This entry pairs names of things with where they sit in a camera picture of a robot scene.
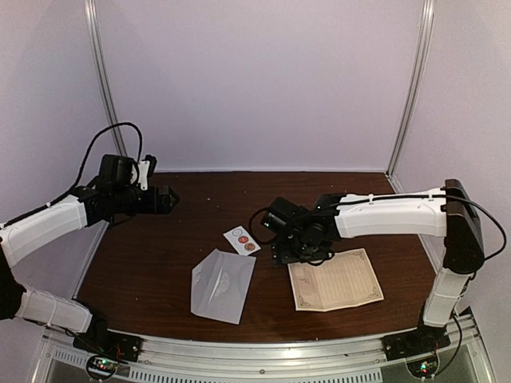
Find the grey envelope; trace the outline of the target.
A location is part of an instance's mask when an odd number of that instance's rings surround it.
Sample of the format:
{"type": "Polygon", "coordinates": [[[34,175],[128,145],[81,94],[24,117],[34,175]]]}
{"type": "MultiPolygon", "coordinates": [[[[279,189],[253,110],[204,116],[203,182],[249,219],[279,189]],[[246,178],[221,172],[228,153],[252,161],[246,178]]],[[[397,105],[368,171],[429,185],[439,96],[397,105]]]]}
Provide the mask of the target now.
{"type": "Polygon", "coordinates": [[[238,325],[256,258],[213,250],[192,269],[191,313],[238,325]]]}

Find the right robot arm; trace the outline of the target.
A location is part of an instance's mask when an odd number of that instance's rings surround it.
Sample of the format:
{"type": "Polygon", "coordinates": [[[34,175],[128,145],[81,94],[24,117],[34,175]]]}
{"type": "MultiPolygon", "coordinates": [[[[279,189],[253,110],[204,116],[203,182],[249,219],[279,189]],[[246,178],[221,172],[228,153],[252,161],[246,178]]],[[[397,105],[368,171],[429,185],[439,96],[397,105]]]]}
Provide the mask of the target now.
{"type": "Polygon", "coordinates": [[[410,346],[426,352],[440,338],[469,278],[485,262],[479,216],[459,180],[415,194],[327,194],[313,208],[277,197],[264,208],[260,223],[270,240],[275,266],[319,266],[334,256],[342,239],[368,235],[428,235],[444,239],[442,267],[422,308],[410,346]]]}

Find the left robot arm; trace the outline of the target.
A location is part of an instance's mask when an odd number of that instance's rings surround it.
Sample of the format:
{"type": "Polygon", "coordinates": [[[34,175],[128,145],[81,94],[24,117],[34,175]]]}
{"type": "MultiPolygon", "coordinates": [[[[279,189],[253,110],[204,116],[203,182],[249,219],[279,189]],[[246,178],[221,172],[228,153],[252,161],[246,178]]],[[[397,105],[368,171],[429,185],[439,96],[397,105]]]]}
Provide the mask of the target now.
{"type": "Polygon", "coordinates": [[[36,250],[69,233],[108,222],[116,215],[167,215],[179,203],[168,186],[154,187],[149,178],[156,157],[136,161],[105,155],[99,173],[85,186],[73,186],[56,203],[49,203],[19,220],[1,225],[1,318],[21,318],[83,334],[98,354],[107,354],[115,338],[90,308],[17,282],[12,269],[36,250]]]}

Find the white sticker sheet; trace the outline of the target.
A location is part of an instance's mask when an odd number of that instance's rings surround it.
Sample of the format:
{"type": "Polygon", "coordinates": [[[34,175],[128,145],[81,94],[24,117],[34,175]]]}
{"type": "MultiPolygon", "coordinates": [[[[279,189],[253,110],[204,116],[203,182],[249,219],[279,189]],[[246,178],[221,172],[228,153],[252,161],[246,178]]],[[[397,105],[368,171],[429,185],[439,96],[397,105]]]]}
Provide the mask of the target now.
{"type": "Polygon", "coordinates": [[[224,237],[239,255],[248,256],[261,249],[243,226],[234,227],[224,232],[224,237]]]}

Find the front aluminium rail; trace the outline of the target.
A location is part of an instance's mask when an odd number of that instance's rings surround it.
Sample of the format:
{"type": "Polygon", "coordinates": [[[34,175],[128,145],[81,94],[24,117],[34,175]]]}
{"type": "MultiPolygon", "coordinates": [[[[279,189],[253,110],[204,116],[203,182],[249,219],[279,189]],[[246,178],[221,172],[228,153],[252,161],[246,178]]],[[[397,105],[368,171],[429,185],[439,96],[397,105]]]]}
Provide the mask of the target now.
{"type": "MultiPolygon", "coordinates": [[[[434,379],[415,378],[414,359],[389,361],[381,337],[291,343],[219,343],[142,338],[137,362],[105,382],[497,382],[475,325],[451,364],[434,379]]],[[[43,337],[28,382],[96,382],[89,358],[65,335],[43,337]]]]}

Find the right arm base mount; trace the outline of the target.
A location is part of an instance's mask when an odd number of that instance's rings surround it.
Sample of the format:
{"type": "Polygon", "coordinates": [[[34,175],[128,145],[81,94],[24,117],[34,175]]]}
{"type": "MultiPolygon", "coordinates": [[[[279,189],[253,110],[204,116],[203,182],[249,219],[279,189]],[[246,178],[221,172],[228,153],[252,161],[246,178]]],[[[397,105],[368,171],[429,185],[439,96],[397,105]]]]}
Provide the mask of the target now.
{"type": "Polygon", "coordinates": [[[446,326],[428,326],[423,321],[422,307],[418,326],[382,338],[382,347],[387,361],[404,360],[410,376],[419,380],[433,379],[441,371],[438,351],[451,344],[446,326]]]}

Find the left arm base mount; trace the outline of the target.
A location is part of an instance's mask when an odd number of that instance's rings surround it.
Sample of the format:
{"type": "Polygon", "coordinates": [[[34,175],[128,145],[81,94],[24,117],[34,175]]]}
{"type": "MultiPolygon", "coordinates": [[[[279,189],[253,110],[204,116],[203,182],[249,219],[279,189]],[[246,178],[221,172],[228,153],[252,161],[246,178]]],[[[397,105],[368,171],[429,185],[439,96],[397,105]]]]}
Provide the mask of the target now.
{"type": "Polygon", "coordinates": [[[107,317],[90,306],[91,323],[84,333],[67,331],[73,337],[73,347],[90,353],[85,371],[95,381],[106,381],[118,369],[129,362],[137,362],[142,338],[136,335],[112,331],[107,317]]]}

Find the left aluminium frame post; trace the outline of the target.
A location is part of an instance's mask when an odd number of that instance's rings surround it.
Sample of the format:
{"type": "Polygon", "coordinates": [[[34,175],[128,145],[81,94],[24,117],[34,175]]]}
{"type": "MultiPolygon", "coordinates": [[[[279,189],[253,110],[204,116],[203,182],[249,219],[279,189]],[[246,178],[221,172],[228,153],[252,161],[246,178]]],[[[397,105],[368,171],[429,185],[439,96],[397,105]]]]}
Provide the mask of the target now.
{"type": "Polygon", "coordinates": [[[93,63],[97,74],[100,97],[105,110],[105,115],[109,125],[118,122],[113,95],[111,92],[107,67],[105,63],[105,55],[101,44],[101,33],[99,21],[97,18],[97,4],[94,0],[84,1],[85,21],[89,34],[93,63]]]}

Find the aluminium frame post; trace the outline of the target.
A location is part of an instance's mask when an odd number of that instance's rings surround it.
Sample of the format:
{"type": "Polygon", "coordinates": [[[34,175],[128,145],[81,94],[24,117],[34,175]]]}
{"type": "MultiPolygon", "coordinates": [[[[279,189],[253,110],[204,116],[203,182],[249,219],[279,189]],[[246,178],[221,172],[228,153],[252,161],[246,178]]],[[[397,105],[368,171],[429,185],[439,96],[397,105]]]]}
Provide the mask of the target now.
{"type": "Polygon", "coordinates": [[[105,63],[105,55],[101,44],[101,33],[99,21],[97,18],[97,4],[94,0],[84,1],[85,21],[89,34],[93,63],[97,74],[100,97],[105,110],[105,115],[109,125],[118,122],[113,95],[111,92],[107,67],[105,63]]]}
{"type": "Polygon", "coordinates": [[[390,160],[386,168],[386,175],[392,179],[396,173],[398,162],[406,143],[414,110],[418,101],[420,85],[424,76],[427,59],[430,51],[430,44],[434,29],[435,1],[424,0],[422,2],[422,13],[418,23],[418,40],[414,54],[414,63],[410,75],[402,115],[399,121],[398,133],[394,142],[390,160]]]}

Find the right aluminium frame post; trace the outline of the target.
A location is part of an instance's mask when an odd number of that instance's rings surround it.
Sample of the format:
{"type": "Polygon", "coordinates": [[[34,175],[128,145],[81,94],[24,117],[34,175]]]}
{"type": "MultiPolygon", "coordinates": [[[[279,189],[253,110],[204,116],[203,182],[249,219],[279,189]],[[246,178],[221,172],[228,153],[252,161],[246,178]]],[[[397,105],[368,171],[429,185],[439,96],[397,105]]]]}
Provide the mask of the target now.
{"type": "Polygon", "coordinates": [[[430,44],[434,29],[435,1],[424,0],[422,2],[422,13],[418,23],[418,40],[414,54],[414,63],[410,75],[402,115],[399,121],[398,133],[394,142],[390,160],[386,168],[386,175],[392,179],[396,173],[398,162],[406,143],[414,110],[418,101],[420,85],[424,76],[427,59],[430,51],[430,44]]]}

